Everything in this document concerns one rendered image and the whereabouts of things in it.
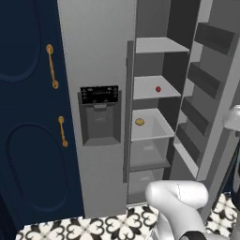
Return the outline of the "navy cupboard door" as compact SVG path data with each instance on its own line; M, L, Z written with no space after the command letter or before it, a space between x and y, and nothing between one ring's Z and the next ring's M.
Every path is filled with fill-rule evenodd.
M0 0L0 106L64 102L68 80L57 0Z
M64 116L68 147L58 117ZM60 103L0 107L0 174L23 225L84 214L71 113Z

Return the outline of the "grey fridge shelf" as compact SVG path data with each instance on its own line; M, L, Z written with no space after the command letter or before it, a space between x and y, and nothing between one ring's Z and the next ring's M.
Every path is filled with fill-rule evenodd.
M180 93L163 76L144 76L134 78L133 99L174 98Z
M142 118L143 126L137 126L135 120ZM131 140L143 141L171 138L174 131L158 109L136 110L132 113Z
M136 53L183 53L188 48L168 37L138 37Z

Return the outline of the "dark grey door bin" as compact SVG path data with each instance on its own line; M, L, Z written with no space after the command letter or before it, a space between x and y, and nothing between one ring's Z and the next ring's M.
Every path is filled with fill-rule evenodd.
M215 27L208 22L200 22L195 35L196 42L225 55L232 54L238 38L237 33Z
M209 133L211 123L192 105L192 97L184 97L181 111L203 136Z
M211 98L219 98L222 83L203 70L198 62L189 65L187 77Z
M185 147L191 158L196 164L199 164L202 153L186 133L186 124L179 124L176 130L176 136Z

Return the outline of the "clear fridge drawer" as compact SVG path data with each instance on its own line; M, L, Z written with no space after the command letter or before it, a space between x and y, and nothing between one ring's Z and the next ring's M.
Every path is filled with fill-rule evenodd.
M161 180L163 173L163 169L132 172L129 175L127 203L133 204L145 202L146 187L150 182Z
M167 168L169 139L142 140L131 143L130 170L132 172Z

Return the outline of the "grey fridge body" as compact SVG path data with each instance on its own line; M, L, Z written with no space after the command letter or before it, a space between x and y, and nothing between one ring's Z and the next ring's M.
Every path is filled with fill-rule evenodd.
M174 136L168 138L169 144L166 154L170 166L160 168L164 170L162 179L167 177L173 165L173 140L176 136L200 4L201 0L137 0L131 127L134 111L158 109L174 131ZM188 52L136 53L137 38L170 38L188 48ZM134 100L134 78L144 76L163 76L180 93L180 97ZM130 148L127 204L129 175L134 173L130 170Z

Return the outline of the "grey fridge door with dispenser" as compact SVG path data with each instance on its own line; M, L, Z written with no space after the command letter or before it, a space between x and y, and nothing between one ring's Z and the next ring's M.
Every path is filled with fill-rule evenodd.
M58 0L86 218L124 215L128 42L137 0Z

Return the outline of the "grey fridge door with bins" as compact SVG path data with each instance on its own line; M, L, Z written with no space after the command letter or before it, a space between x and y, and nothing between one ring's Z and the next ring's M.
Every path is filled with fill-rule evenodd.
M240 0L202 0L199 23L209 23L239 35L231 55L203 46L195 41L194 36L190 64L198 62L203 70L222 83L222 89L219 98L214 99L187 75L183 98L192 97L192 105L211 123L211 128L203 136L180 110L177 126L186 124L187 135L202 153L199 164L193 161L177 136L173 142L174 157L170 178L193 180L205 185L209 200L200 209L200 214L202 218L207 218L225 185L238 143L235 133L224 127L224 121L230 109L240 104Z

